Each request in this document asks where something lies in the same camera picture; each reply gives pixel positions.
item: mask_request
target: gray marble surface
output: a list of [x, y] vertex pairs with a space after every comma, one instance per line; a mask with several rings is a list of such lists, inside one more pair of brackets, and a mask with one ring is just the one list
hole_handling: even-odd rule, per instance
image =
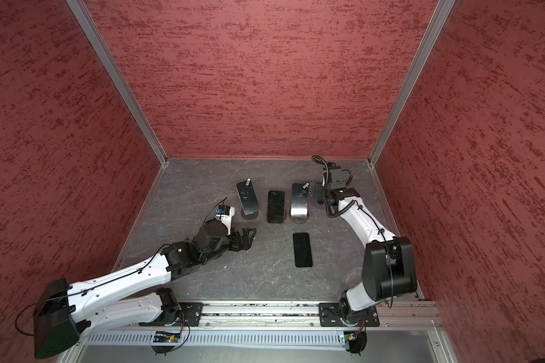
[[[338, 165], [351, 171], [350, 186], [385, 224], [366, 163], [349, 161]], [[236, 191], [236, 183], [247, 178], [252, 180], [260, 204], [260, 215], [250, 221], [240, 216]], [[166, 284], [177, 298], [335, 300], [343, 290], [361, 281], [364, 249], [349, 224], [342, 218], [329, 219], [324, 209], [313, 205], [314, 201], [309, 201], [310, 218], [304, 224], [295, 224], [288, 218], [283, 224], [266, 220], [270, 190], [285, 192], [285, 208], [289, 210], [293, 183], [321, 179], [322, 166], [313, 162], [173, 159], [123, 266], [145, 259], [162, 243], [194, 237], [210, 209], [228, 197], [226, 204], [237, 208], [233, 227], [257, 229], [252, 248], [227, 251], [198, 272]], [[312, 268], [295, 267], [295, 232], [310, 235]]]

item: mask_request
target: black smartphone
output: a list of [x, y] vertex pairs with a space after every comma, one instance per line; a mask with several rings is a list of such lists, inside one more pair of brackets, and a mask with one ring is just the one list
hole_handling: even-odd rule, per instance
[[312, 267], [311, 241], [308, 233], [294, 233], [293, 248], [295, 249], [295, 266]]
[[269, 191], [269, 204], [267, 206], [267, 222], [283, 223], [285, 220], [285, 193]]

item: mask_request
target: red back wall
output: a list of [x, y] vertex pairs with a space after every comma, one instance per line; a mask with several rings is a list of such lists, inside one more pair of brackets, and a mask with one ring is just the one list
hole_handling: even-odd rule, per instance
[[457, 1], [378, 172], [459, 361], [545, 357], [545, 2]]
[[170, 157], [366, 158], [437, 0], [86, 0]]
[[0, 362], [46, 283], [111, 270], [158, 167], [65, 1], [0, 1]]

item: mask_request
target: metal corner post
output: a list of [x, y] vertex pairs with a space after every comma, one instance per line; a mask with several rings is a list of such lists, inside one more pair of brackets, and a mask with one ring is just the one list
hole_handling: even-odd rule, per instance
[[426, 64], [428, 56], [430, 55], [430, 52], [432, 51], [432, 48], [434, 47], [434, 44], [436, 43], [436, 40], [438, 39], [442, 27], [444, 26], [444, 23], [453, 6], [454, 0], [440, 0], [438, 5], [436, 5], [436, 9], [434, 9], [434, 13], [432, 14], [432, 19], [430, 19], [428, 28], [426, 29], [426, 32], [424, 33], [422, 41], [418, 47], [418, 51], [414, 55], [414, 60], [410, 65], [408, 74], [404, 79], [404, 83], [401, 85], [396, 101], [393, 103], [392, 112], [389, 114], [383, 130], [379, 135], [378, 141], [371, 153], [369, 158], [370, 167], [375, 167], [377, 164], [378, 158], [385, 147], [387, 139], [389, 138], [389, 135], [391, 135], [401, 111], [404, 109], [404, 106], [410, 97], [410, 93], [414, 88], [414, 85], [418, 81], [418, 77], [423, 69], [423, 66]]
[[117, 66], [117, 63], [111, 55], [109, 48], [105, 44], [103, 37], [99, 33], [99, 30], [97, 30], [97, 26], [93, 22], [93, 19], [91, 18], [91, 15], [89, 14], [89, 10], [87, 10], [87, 7], [85, 6], [85, 3], [83, 2], [83, 0], [66, 0], [66, 2], [71, 8], [71, 11], [73, 11], [73, 15], [75, 15], [75, 18], [77, 18], [77, 21], [83, 29], [83, 32], [85, 32], [85, 35], [89, 39], [91, 46], [93, 46], [93, 49], [95, 49], [95, 53], [97, 53], [99, 59], [103, 63], [103, 66], [109, 73], [109, 76], [111, 77], [113, 83], [115, 83], [119, 94], [121, 94], [121, 96], [123, 97], [123, 100], [131, 111], [131, 114], [137, 121], [139, 128], [141, 128], [141, 131], [144, 133], [144, 136], [147, 139], [151, 148], [153, 149], [153, 152], [155, 152], [160, 163], [162, 165], [166, 165], [166, 152], [163, 150], [160, 141], [156, 137], [156, 134], [153, 132], [152, 127], [149, 125], [149, 122], [143, 110], [139, 106], [137, 99], [135, 99], [135, 95], [133, 94], [133, 92], [131, 92], [131, 89], [127, 84], [126, 79], [124, 78], [122, 72], [119, 70], [119, 67]]

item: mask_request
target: red wall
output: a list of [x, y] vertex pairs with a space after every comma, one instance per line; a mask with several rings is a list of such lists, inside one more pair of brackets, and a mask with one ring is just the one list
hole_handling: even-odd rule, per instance
[[46, 283], [111, 270], [158, 167], [65, 1], [0, 1], [0, 362]]
[[367, 158], [437, 0], [86, 0], [170, 157]]
[[378, 173], [460, 362], [545, 357], [545, 2], [457, 1]]

